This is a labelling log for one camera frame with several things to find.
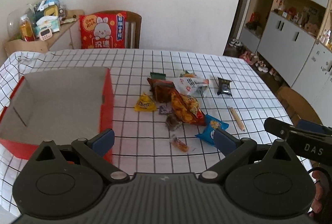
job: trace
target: grid tablecloth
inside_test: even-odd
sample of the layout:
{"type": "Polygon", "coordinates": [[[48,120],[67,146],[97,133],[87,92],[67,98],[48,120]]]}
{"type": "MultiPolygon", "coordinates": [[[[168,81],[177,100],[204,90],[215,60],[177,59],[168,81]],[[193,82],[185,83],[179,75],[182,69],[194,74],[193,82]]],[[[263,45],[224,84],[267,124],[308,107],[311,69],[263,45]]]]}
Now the grid tablecloth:
{"type": "MultiPolygon", "coordinates": [[[[178,77],[183,70],[188,70],[209,79],[206,96],[196,95],[200,107],[204,113],[228,123],[227,131],[239,139],[250,137],[258,144],[271,144],[276,137],[264,131],[264,120],[274,117],[291,123],[280,102],[244,60],[187,52],[142,49],[63,50],[46,54],[15,52],[0,68],[0,103],[2,106],[9,104],[10,93],[26,73],[91,66],[111,68],[116,135],[113,160],[130,175],[136,171],[199,174],[224,157],[215,147],[195,137],[204,127],[184,123],[171,132],[195,148],[185,154],[170,145],[165,115],[159,115],[158,110],[153,113],[134,111],[139,95],[151,94],[146,78],[152,71],[178,77]],[[218,77],[233,81],[230,83],[232,97],[217,96],[218,77]],[[240,115],[246,127],[244,132],[239,129],[228,106],[234,107],[240,115]]],[[[311,168],[308,159],[299,159],[307,170],[311,168]]],[[[25,163],[26,160],[12,156],[0,144],[1,205],[17,216],[19,211],[12,198],[12,185],[25,163]]]]}

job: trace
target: red box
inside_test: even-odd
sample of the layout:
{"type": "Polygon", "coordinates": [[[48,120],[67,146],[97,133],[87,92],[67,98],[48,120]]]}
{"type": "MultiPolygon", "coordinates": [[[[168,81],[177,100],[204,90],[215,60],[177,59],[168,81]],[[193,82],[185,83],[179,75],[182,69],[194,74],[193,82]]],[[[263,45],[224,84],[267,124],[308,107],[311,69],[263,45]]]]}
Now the red box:
{"type": "MultiPolygon", "coordinates": [[[[114,96],[110,70],[83,67],[26,74],[0,115],[0,143],[29,159],[44,140],[71,144],[112,128],[114,96]]],[[[112,162],[112,150],[104,158],[112,162]]]]}

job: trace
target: blue snack packet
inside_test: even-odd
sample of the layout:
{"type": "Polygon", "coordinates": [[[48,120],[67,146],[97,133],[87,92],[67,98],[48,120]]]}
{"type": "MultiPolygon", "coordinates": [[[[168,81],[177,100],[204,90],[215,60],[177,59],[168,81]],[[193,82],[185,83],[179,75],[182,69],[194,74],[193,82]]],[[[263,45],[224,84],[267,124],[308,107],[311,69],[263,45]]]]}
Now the blue snack packet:
{"type": "Polygon", "coordinates": [[[229,127],[228,123],[224,123],[217,118],[212,117],[211,115],[205,115],[205,122],[206,127],[203,133],[197,134],[195,137],[202,139],[203,141],[207,142],[208,144],[215,146],[215,142],[213,141],[213,134],[215,129],[222,128],[226,130],[229,127]]]}

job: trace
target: juice bottle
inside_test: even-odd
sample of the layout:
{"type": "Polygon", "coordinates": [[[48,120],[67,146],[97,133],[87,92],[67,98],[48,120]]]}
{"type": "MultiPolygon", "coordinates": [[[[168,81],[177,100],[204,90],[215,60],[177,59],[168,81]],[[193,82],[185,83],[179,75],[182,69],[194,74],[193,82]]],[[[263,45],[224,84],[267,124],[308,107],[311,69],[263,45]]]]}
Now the juice bottle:
{"type": "Polygon", "coordinates": [[[20,17],[20,31],[23,40],[35,41],[34,31],[32,30],[31,22],[27,14],[20,17]]]}

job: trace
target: chair backrest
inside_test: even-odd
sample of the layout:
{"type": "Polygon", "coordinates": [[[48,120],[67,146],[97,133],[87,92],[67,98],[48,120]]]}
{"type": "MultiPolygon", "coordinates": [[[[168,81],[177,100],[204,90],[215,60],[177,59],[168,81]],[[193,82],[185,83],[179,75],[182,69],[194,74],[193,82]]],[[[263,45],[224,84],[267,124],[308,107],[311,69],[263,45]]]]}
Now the chair backrest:
{"type": "Polygon", "coordinates": [[[105,10],[99,11],[98,13],[105,14],[118,14],[119,12],[126,12],[126,27],[125,27],[125,41],[126,48],[139,48],[139,37],[141,34],[142,17],[134,12],[125,10],[105,10]]]}
{"type": "Polygon", "coordinates": [[[315,110],[310,106],[303,96],[294,91],[292,88],[282,86],[277,91],[277,98],[285,108],[292,123],[296,126],[300,119],[313,123],[322,124],[315,110]]]}

